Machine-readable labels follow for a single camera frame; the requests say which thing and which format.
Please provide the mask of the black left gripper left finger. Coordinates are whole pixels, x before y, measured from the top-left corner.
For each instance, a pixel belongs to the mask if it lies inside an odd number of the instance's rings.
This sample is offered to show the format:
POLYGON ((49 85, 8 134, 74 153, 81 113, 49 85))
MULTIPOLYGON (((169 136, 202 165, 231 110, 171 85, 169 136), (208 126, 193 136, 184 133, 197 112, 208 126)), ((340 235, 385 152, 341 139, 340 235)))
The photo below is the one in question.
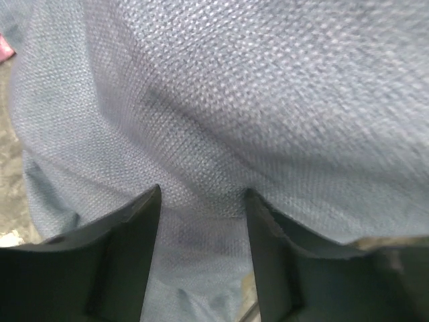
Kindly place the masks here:
POLYGON ((2 248, 1 320, 140 320, 160 208, 155 186, 84 227, 2 248))

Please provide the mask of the blue-grey pillowcase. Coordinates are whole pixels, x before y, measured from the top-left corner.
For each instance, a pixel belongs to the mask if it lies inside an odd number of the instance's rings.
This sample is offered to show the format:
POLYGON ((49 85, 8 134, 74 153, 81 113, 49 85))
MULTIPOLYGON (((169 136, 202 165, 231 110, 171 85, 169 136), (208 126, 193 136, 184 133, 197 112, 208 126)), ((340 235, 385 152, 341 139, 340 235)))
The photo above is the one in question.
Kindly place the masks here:
POLYGON ((52 237, 154 185, 143 321, 232 321, 243 192, 342 244, 428 233, 427 1, 2 1, 29 211, 52 237))

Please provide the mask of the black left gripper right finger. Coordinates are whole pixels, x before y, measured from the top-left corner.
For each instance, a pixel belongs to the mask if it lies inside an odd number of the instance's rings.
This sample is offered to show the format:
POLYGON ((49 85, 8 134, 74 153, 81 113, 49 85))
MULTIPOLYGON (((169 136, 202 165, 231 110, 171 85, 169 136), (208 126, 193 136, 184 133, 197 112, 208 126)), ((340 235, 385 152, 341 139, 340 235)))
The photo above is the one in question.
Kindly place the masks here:
POLYGON ((428 247, 360 250, 244 196, 262 321, 427 321, 428 247))

